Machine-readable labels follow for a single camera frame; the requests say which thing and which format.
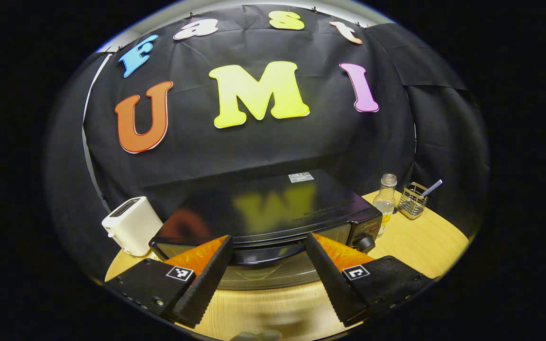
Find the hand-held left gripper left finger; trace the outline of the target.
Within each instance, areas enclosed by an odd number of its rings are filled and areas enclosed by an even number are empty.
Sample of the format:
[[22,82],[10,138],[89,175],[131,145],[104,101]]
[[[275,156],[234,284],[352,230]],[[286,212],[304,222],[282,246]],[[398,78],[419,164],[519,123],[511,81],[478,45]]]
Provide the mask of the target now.
[[225,235],[165,262],[144,259],[106,283],[154,315],[195,328],[232,255],[232,237]]

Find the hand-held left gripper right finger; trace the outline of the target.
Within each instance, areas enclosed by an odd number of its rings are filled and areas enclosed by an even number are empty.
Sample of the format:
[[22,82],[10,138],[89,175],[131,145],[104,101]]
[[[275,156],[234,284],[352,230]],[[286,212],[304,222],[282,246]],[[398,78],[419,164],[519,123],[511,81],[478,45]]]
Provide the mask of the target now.
[[340,242],[310,233],[306,252],[344,326],[382,318],[431,287],[432,278],[399,259],[373,259]]

